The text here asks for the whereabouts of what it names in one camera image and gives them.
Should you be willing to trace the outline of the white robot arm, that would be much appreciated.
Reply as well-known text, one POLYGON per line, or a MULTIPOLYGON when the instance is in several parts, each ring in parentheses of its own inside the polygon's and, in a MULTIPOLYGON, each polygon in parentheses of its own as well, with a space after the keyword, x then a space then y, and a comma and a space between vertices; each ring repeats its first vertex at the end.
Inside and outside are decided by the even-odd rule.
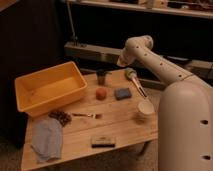
POLYGON ((213 86, 152 47, 149 35, 129 38, 118 64, 138 60, 166 85, 158 107, 158 171, 213 171, 213 86))

